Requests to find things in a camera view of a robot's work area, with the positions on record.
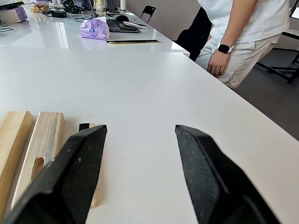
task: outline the gray floor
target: gray floor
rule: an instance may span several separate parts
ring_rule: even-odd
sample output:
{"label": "gray floor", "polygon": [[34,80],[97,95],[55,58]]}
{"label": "gray floor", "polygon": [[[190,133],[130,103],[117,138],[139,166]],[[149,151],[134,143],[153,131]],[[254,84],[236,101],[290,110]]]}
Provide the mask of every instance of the gray floor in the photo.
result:
{"label": "gray floor", "polygon": [[[288,66],[296,55],[295,51],[274,49],[262,62],[269,66]],[[255,66],[235,92],[299,140],[299,78],[288,84]]]}

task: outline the smartwatch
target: smartwatch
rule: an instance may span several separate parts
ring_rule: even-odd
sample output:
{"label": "smartwatch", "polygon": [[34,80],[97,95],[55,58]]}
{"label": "smartwatch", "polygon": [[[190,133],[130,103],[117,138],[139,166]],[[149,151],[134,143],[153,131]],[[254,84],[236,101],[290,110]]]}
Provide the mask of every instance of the smartwatch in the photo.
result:
{"label": "smartwatch", "polygon": [[224,43],[220,43],[218,45],[218,51],[223,53],[223,54],[228,54],[230,52],[232,52],[234,49],[234,47],[230,47],[228,46],[227,44],[224,44]]}

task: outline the wooden block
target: wooden block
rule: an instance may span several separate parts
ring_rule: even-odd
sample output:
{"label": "wooden block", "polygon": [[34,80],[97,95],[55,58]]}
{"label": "wooden block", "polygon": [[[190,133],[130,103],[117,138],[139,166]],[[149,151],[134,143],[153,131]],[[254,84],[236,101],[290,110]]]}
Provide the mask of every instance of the wooden block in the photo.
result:
{"label": "wooden block", "polygon": [[12,206],[49,161],[60,150],[60,140],[64,126],[64,115],[54,112],[40,112],[28,145],[19,180],[14,193]]}
{"label": "wooden block", "polygon": [[[79,125],[79,131],[81,131],[82,129],[86,129],[86,128],[91,128],[91,127],[95,127],[94,123],[86,123],[86,124],[80,124]],[[98,195],[97,195],[97,191],[98,191],[98,186],[96,187],[94,194],[93,194],[93,199],[92,199],[92,203],[90,205],[90,208],[93,209],[95,207],[98,206]]]}
{"label": "wooden block", "polygon": [[11,111],[0,124],[0,221],[32,122],[28,111]]}

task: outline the laptop keyboard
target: laptop keyboard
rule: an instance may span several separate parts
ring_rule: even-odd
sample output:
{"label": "laptop keyboard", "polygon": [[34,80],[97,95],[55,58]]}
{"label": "laptop keyboard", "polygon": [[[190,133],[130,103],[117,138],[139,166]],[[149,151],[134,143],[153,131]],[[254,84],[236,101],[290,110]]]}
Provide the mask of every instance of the laptop keyboard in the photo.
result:
{"label": "laptop keyboard", "polygon": [[107,20],[109,29],[120,30],[113,20]]}

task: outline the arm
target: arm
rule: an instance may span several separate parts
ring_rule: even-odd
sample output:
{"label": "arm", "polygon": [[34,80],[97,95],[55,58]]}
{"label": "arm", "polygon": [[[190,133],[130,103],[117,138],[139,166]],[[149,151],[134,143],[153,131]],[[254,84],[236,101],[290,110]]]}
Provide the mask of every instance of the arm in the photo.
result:
{"label": "arm", "polygon": [[[251,18],[258,0],[234,0],[228,27],[221,43],[233,46]],[[221,76],[228,64],[230,54],[216,50],[208,63],[207,71],[215,77]]]}
{"label": "arm", "polygon": [[233,46],[246,27],[258,0],[234,0],[228,27],[221,43]]}

